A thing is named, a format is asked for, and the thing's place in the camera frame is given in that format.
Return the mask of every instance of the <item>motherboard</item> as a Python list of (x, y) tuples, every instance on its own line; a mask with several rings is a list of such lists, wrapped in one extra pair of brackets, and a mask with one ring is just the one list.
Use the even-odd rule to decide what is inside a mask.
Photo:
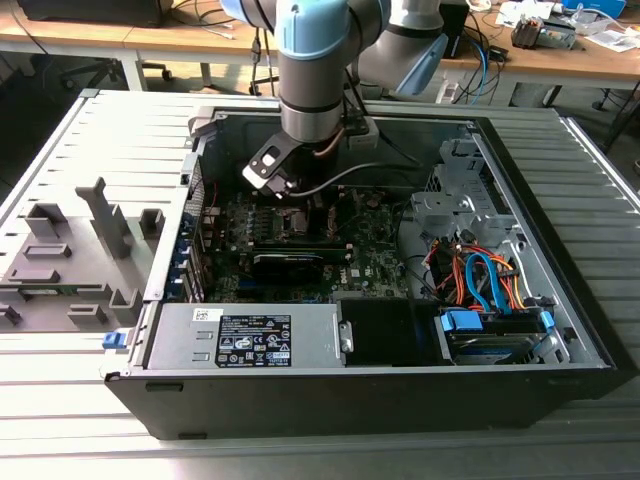
[(404, 202), (367, 188), (336, 189), (303, 205), (237, 194), (216, 212), (208, 248), (216, 303), (331, 303), (406, 298), (394, 218)]

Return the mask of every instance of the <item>aluminum extrusion table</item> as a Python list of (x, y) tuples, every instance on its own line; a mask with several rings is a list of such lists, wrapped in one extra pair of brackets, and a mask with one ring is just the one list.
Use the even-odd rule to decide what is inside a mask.
[[(195, 107), (273, 100), (85, 91), (0, 207), (0, 271), (55, 201), (88, 215), (74, 186), (105, 177), (127, 216), (167, 205)], [(372, 103), (392, 111), (397, 103)], [(488, 117), (619, 335), (640, 362), (640, 200), (572, 120), (550, 110), (403, 105)], [(102, 384), (102, 335), (0, 335), (0, 465), (21, 478), (637, 478), (640, 380), (573, 402), (527, 430), (163, 442)], [(71, 462), (75, 458), (91, 461)]]

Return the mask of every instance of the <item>regulatory label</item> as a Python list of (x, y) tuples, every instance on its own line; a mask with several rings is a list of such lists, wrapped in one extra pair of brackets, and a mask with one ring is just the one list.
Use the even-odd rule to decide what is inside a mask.
[(218, 330), (216, 365), (290, 367), (291, 316), (222, 316)]

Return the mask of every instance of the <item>wooden desk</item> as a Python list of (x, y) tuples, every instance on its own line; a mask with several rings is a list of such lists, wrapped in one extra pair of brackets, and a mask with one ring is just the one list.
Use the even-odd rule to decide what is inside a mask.
[[(497, 14), (475, 14), (480, 24), (480, 30), (492, 38), (492, 45), (509, 50), (509, 61), (505, 65), (505, 72), (534, 74), (534, 75), (559, 75), (569, 77), (596, 77), (611, 78), (616, 80), (633, 80), (640, 78), (640, 49), (629, 50), (624, 53), (616, 53), (601, 47), (584, 37), (579, 37), (573, 50), (559, 50), (539, 48), (524, 50), (511, 45), (511, 28), (492, 28), (483, 21), (497, 27), (495, 19)], [(640, 14), (626, 14), (622, 17), (625, 22), (640, 23)], [(467, 25), (474, 26), (471, 19)]]
[[(146, 89), (142, 73), (142, 60), (173, 60), (200, 63), (203, 75), (208, 75), (208, 65), (250, 64), (251, 43), (255, 34), (253, 27), (233, 22), (234, 29), (216, 28), (231, 33), (229, 40), (215, 35), (198, 26), (183, 25), (168, 18), (163, 28), (132, 28), (117, 25), (93, 25), (68, 22), (32, 22), (28, 20), (16, 0), (0, 0), (0, 51), (41, 53), (24, 30), (16, 24), (11, 15), (10, 4), (22, 25), (33, 37), (54, 55), (78, 55), (87, 57), (117, 58), (123, 63), (125, 74), (132, 90)], [(199, 11), (219, 8), (218, 0), (200, 0)], [(174, 12), (183, 22), (195, 24), (197, 16), (192, 5)], [(508, 104), (518, 82), (533, 82), (549, 85), (579, 85), (600, 88), (632, 88), (640, 78), (640, 50), (615, 53), (583, 38), (578, 40), (578, 48), (565, 51), (555, 49), (522, 50), (511, 45), (511, 29), (495, 28), (495, 13), (475, 14), (480, 29), (492, 44), (509, 50), (507, 62), (496, 91), (494, 104)], [(225, 19), (224, 13), (207, 17), (216, 22)], [(640, 23), (640, 14), (623, 14), (623, 21)], [(276, 52), (273, 39), (272, 51)], [(425, 98), (433, 101), (434, 87), (440, 80), (460, 82), (478, 67), (478, 60), (467, 49), (460, 58), (443, 60), (436, 77), (428, 87)]]
[(129, 88), (143, 90), (145, 82), (137, 52), (124, 47), (131, 30), (130, 26), (120, 25), (34, 22), (25, 16), (16, 0), (0, 0), (0, 51), (43, 53), (44, 49), (51, 55), (116, 58), (122, 62)]
[[(640, 23), (640, 13), (625, 11), (621, 21)], [(508, 105), (516, 85), (539, 83), (562, 86), (632, 89), (640, 79), (640, 49), (616, 53), (579, 37), (573, 50), (540, 48), (524, 50), (511, 44), (513, 29), (495, 25), (497, 13), (474, 14), (480, 30), (492, 45), (509, 51), (508, 61), (500, 76), (494, 105)], [(475, 28), (471, 18), (467, 25)], [(478, 68), (478, 60), (469, 49), (459, 59), (443, 61), (445, 77), (466, 85), (470, 72)], [(482, 98), (478, 103), (487, 103)]]

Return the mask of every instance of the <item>blue tab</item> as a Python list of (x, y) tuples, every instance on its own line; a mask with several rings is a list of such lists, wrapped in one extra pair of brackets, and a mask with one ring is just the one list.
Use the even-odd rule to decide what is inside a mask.
[(449, 317), (446, 313), (440, 317), (440, 321), (442, 322), (442, 328), (445, 332), (450, 332), (453, 330), (453, 319)]
[(449, 310), (440, 317), (445, 332), (451, 330), (482, 330), (478, 312), (471, 310)]
[(102, 348), (105, 350), (120, 350), (127, 348), (127, 335), (122, 332), (109, 332), (102, 339)]
[(540, 314), (540, 320), (542, 320), (542, 323), (547, 330), (556, 326), (556, 322), (553, 320), (553, 315), (547, 311)]

